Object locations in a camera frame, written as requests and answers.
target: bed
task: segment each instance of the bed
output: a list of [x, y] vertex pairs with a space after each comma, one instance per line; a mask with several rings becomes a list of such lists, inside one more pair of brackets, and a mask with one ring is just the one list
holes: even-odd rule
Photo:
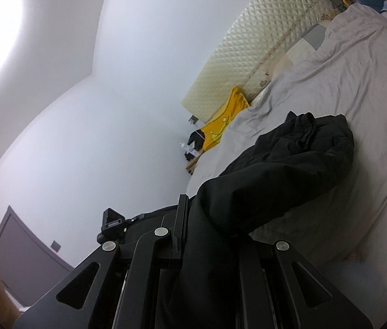
[[358, 249], [378, 273], [375, 306], [362, 310], [380, 328], [387, 320], [387, 20], [360, 4], [336, 16], [317, 51], [272, 80], [201, 156], [187, 194], [219, 176], [289, 111], [344, 114], [354, 133], [353, 167], [331, 192], [251, 235], [268, 243], [287, 240], [316, 266]]

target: mattress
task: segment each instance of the mattress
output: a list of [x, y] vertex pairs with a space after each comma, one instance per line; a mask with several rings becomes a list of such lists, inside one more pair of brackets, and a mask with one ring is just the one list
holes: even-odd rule
[[266, 78], [261, 66], [332, 11], [329, 0], [252, 0], [210, 56], [182, 105], [207, 122], [235, 85], [252, 101]]
[[[358, 250], [376, 275], [366, 278], [373, 293], [361, 289], [365, 306], [355, 304], [380, 328], [387, 320], [387, 20], [360, 4], [335, 17], [318, 50], [272, 81], [258, 103], [241, 111], [221, 142], [201, 156], [187, 194], [195, 195], [204, 181], [219, 176], [260, 134], [282, 124], [289, 111], [344, 114], [354, 133], [352, 169], [331, 192], [252, 236], [268, 243], [287, 240], [316, 266]], [[348, 276], [344, 280], [355, 283]]]

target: quilted fabric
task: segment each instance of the quilted fabric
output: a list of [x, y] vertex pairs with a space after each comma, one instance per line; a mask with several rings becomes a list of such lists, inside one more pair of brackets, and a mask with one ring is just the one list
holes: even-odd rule
[[210, 56], [182, 105], [207, 122], [234, 85], [250, 102], [268, 83], [261, 65], [332, 13], [329, 0], [253, 0]]

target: yellow cloth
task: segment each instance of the yellow cloth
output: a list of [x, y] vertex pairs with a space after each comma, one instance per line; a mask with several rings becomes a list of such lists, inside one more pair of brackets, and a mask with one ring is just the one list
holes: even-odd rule
[[248, 102], [244, 95], [242, 95], [241, 89], [235, 86], [232, 89], [232, 93], [230, 94], [229, 99], [218, 110], [218, 112], [212, 118], [212, 121], [201, 128], [201, 130], [204, 132], [205, 138], [203, 144], [204, 152], [219, 143], [227, 125], [232, 122], [232, 120], [240, 111], [248, 108], [248, 106]]

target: bed sheet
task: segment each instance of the bed sheet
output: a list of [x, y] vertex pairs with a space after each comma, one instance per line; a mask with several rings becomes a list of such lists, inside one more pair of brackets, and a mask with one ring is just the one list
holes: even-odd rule
[[354, 4], [334, 18], [320, 48], [272, 81], [260, 100], [241, 111], [219, 145], [203, 154], [187, 188], [196, 194], [260, 134], [289, 111], [315, 117], [344, 114], [355, 154], [346, 180], [328, 194], [258, 228], [256, 240], [290, 241], [313, 264], [340, 260], [358, 248], [382, 278], [375, 328], [387, 320], [387, 20]]

